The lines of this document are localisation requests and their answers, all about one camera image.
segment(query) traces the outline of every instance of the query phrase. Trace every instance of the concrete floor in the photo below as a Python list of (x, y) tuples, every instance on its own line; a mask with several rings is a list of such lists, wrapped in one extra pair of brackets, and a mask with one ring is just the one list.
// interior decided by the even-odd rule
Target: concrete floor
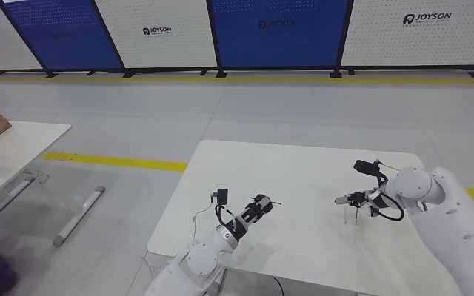
[[(473, 87), (370, 84), (0, 83), (14, 121), (72, 124), (52, 150), (188, 162), (201, 139), (411, 152), (474, 186)], [(21, 275), (11, 295), (142, 295), (166, 258), (147, 253), (180, 173), (37, 161), (52, 178), (0, 215), (0, 253)], [(107, 187), (59, 249), (72, 213), (51, 195)], [(286, 295), (352, 295), (282, 279)], [(223, 295), (279, 295), (271, 278), (231, 272)]]

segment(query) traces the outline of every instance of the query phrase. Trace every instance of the blue pegboard panel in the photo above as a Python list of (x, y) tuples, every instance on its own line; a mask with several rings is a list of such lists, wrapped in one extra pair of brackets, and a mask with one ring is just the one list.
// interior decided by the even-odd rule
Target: blue pegboard panel
[(347, 0), (212, 0), (224, 67), (336, 65)]
[(26, 0), (5, 6), (46, 68), (121, 68), (91, 0)]

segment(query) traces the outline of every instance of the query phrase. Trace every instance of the white pegboard panel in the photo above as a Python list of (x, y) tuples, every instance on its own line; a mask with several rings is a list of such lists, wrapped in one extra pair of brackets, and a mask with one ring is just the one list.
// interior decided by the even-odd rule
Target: white pegboard panel
[(215, 67), (206, 0), (96, 0), (125, 67)]
[(0, 70), (26, 69), (42, 67), (0, 10)]
[(474, 0), (355, 0), (343, 66), (474, 64)]

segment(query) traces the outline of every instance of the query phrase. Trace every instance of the yellow floor line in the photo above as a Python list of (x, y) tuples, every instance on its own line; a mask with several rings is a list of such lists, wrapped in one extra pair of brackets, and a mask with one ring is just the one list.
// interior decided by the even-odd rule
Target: yellow floor line
[(46, 152), (41, 155), (43, 159), (54, 161), (74, 161), (84, 164), (103, 164), (106, 166), (137, 167), (141, 169), (158, 169), (163, 171), (184, 172), (187, 164), (171, 161), (151, 161), (147, 159), (118, 158), (110, 156), (83, 155), (66, 152)]
[(474, 198), (474, 188), (466, 188), (467, 193), (471, 196), (471, 198)]
[(318, 78), (318, 77), (3, 77), (0, 82), (245, 82), (245, 83), (327, 83), (327, 84), (474, 84), (473, 78)]

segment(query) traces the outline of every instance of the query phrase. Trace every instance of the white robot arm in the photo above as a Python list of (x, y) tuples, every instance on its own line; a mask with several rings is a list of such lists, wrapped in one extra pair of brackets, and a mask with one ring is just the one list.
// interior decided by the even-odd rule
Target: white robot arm
[(210, 285), (219, 278), (224, 270), (219, 255), (232, 253), (240, 239), (247, 233), (249, 226), (260, 220), (272, 210), (271, 200), (265, 195), (258, 195), (245, 210), (228, 223), (221, 219), (221, 209), (227, 203), (216, 206), (216, 215), (220, 225), (213, 233), (210, 242), (200, 243), (194, 240), (184, 252), (176, 255), (161, 274), (151, 283), (145, 296), (203, 296)]
[[(388, 180), (378, 165), (357, 161), (359, 172), (376, 176), (378, 188), (337, 198), (337, 204), (361, 207), (370, 204), (372, 216), (380, 209), (407, 209), (424, 245), (453, 276), (461, 293), (474, 295), (474, 201), (453, 174), (438, 167), (428, 171), (419, 167), (400, 170)], [(418, 203), (434, 204), (428, 209)], [(399, 221), (403, 218), (389, 218)]]

